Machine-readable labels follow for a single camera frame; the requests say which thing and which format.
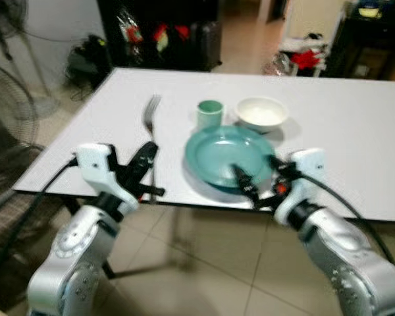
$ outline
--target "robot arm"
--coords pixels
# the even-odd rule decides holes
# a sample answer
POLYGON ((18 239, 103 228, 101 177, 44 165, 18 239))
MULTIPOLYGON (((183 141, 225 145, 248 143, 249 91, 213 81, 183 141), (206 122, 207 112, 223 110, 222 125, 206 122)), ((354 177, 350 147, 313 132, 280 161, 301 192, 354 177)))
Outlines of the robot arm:
POLYGON ((322 180, 323 162, 320 149, 293 153, 286 163, 271 157, 280 176, 273 186, 275 195, 260 201, 248 178, 235 173, 256 208, 271 207, 276 221, 298 232, 312 262, 330 280, 345 316, 395 315, 395 266, 373 251, 359 228, 314 204, 317 187, 296 176, 300 171, 322 180))
POLYGON ((28 286, 32 315, 89 316, 99 272, 119 232, 119 222, 138 208, 144 193, 164 189, 140 184, 157 153, 146 143, 123 167, 111 145, 82 145, 76 158, 82 177, 99 195, 60 229, 48 258, 28 286))

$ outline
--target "teal plate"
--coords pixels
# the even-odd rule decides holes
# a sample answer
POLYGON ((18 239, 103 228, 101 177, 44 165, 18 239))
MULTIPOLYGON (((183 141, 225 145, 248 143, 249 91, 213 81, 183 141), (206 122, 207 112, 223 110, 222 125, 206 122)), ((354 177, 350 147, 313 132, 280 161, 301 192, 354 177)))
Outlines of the teal plate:
POLYGON ((270 178, 267 155, 274 150, 264 137, 237 126, 206 128, 186 144, 186 162, 194 175, 224 188, 237 188, 233 163, 253 176, 255 184, 270 178))

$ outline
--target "suitcase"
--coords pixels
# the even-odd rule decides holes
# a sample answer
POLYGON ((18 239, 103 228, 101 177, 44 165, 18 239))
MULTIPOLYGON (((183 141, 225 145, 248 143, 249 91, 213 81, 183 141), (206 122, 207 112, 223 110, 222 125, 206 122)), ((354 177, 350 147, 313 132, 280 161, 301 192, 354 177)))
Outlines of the suitcase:
POLYGON ((200 57, 200 68, 209 71, 221 65, 221 23, 217 21, 193 23, 190 39, 200 57))

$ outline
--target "white bowl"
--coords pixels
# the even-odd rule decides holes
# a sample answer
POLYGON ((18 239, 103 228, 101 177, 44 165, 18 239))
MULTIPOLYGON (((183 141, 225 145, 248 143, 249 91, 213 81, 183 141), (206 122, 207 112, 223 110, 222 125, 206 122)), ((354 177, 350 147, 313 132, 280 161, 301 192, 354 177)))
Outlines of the white bowl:
POLYGON ((287 118, 288 110, 279 101, 269 97, 250 97, 237 104, 240 124, 259 133, 278 128, 287 118))

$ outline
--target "fork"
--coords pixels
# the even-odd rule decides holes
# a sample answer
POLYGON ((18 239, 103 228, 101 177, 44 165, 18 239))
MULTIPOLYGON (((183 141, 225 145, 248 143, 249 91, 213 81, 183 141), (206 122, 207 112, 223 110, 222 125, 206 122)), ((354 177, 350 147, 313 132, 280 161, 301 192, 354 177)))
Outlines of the fork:
MULTIPOLYGON (((149 132, 149 135, 151 135, 152 142, 155 142, 155 135, 153 133, 152 118, 153 118, 153 114, 154 114, 160 101, 161 101, 161 96, 159 94, 154 94, 152 96, 151 101, 149 101, 149 103, 147 104, 144 114, 142 116, 142 122, 143 122, 144 126, 146 127, 147 131, 149 132)), ((155 162, 154 162, 153 168, 151 170, 151 186, 155 186, 155 162)), ((155 195, 151 194, 151 199, 149 202, 151 204, 155 204, 156 201, 157 200, 155 198, 155 195)))

